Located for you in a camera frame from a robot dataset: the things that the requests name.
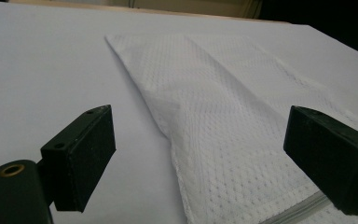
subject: dark background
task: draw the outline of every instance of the dark background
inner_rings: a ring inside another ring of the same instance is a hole
[[[264,0],[259,19],[307,24],[358,50],[358,0]]]

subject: white surface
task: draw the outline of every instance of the white surface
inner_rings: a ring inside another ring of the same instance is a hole
[[[247,35],[358,115],[358,52],[308,26],[0,3],[0,165],[38,161],[80,113],[113,107],[117,152],[85,213],[56,223],[186,223],[170,144],[103,40],[127,33]]]
[[[246,37],[107,39],[171,140],[189,223],[262,223],[319,191],[282,150],[292,105],[358,130],[358,119],[330,96],[334,89],[287,68]],[[319,214],[308,223],[358,223],[332,206]]]

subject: perforated white fabric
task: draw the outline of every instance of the perforated white fabric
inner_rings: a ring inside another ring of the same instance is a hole
[[[260,223],[318,191],[282,149],[291,105],[323,111],[358,129],[358,120],[323,85],[245,37],[107,39],[171,140],[189,223]],[[326,209],[304,223],[358,222]]]

